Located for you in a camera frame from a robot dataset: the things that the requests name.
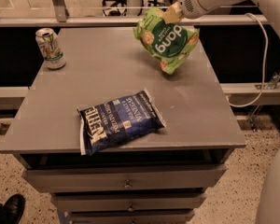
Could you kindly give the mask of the green rice chip bag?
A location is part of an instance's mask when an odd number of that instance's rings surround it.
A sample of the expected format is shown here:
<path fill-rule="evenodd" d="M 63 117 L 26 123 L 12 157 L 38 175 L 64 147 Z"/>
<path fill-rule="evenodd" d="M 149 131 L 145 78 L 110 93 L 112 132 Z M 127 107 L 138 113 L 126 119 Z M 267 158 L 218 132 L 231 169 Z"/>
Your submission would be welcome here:
<path fill-rule="evenodd" d="M 134 37 L 160 62 L 162 72 L 171 75 L 196 47 L 200 30 L 166 23 L 164 12 L 151 7 L 133 29 Z"/>

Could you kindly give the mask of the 7up soda can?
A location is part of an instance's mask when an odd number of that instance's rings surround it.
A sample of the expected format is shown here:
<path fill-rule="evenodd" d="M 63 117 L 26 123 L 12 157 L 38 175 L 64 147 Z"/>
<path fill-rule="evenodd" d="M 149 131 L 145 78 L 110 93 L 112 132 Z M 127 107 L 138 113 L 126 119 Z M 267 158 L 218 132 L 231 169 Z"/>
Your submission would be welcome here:
<path fill-rule="evenodd" d="M 58 36 L 51 28 L 41 28 L 35 32 L 35 41 L 48 69 L 60 69 L 66 61 L 58 42 Z"/>

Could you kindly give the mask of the blue Kettle chips bag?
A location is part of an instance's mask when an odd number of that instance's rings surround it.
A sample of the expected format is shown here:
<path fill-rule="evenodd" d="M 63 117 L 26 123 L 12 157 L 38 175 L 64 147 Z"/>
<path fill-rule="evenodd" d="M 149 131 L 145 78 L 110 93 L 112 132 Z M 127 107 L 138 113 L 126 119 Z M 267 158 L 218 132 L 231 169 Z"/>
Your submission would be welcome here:
<path fill-rule="evenodd" d="M 80 153 L 93 155 L 165 128 L 147 90 L 79 109 Z"/>

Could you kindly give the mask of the grey drawer cabinet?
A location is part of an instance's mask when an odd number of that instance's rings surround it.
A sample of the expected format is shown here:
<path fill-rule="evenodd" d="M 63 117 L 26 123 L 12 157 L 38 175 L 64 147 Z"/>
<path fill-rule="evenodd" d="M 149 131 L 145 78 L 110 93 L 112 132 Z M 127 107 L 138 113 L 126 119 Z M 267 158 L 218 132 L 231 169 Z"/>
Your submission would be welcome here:
<path fill-rule="evenodd" d="M 186 224 L 245 138 L 202 48 L 165 75 L 129 28 L 64 28 L 1 151 L 73 224 Z"/>

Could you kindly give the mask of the black shoe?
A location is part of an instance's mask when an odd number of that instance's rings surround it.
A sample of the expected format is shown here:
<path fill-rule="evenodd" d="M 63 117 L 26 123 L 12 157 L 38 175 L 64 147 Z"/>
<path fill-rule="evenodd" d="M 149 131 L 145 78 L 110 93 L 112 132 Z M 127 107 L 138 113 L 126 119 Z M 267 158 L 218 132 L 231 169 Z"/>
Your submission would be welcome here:
<path fill-rule="evenodd" d="M 0 224 L 19 224 L 25 208 L 25 198 L 21 194 L 12 195 L 0 204 Z"/>

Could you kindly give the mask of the metal railing frame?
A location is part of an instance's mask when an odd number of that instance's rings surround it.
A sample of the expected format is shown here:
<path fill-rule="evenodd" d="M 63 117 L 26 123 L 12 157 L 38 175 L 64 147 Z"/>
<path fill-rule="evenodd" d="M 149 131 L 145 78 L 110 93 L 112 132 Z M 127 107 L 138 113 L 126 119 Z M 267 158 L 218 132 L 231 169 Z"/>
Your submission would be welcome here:
<path fill-rule="evenodd" d="M 0 26 L 89 26 L 138 22 L 146 12 L 141 4 L 126 7 L 104 7 L 101 0 L 0 0 Z M 250 0 L 261 11 L 261 17 L 280 27 L 280 0 Z M 119 10 L 120 16 L 111 16 Z"/>

